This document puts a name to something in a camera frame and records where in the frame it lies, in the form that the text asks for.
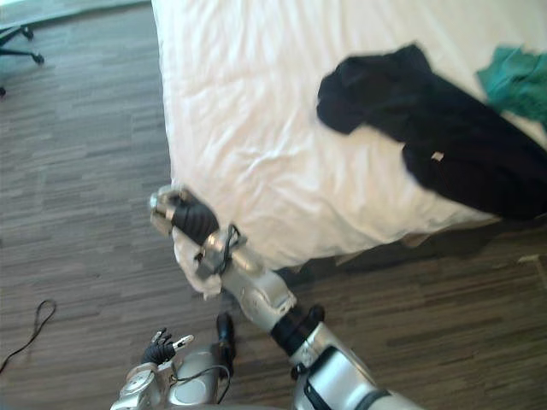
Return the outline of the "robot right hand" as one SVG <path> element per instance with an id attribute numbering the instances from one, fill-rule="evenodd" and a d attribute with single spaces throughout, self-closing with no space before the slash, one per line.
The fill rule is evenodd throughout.
<path id="1" fill-rule="evenodd" d="M 165 185 L 150 196 L 150 222 L 163 235 L 174 228 L 203 246 L 220 229 L 214 212 L 183 186 Z"/>

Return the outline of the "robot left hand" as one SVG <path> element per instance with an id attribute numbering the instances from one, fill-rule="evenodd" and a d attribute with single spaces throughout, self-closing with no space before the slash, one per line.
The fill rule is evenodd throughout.
<path id="1" fill-rule="evenodd" d="M 144 350 L 141 363 L 152 363 L 157 366 L 166 363 L 194 340 L 193 335 L 187 335 L 172 341 L 172 335 L 163 327 L 151 338 L 150 344 Z"/>

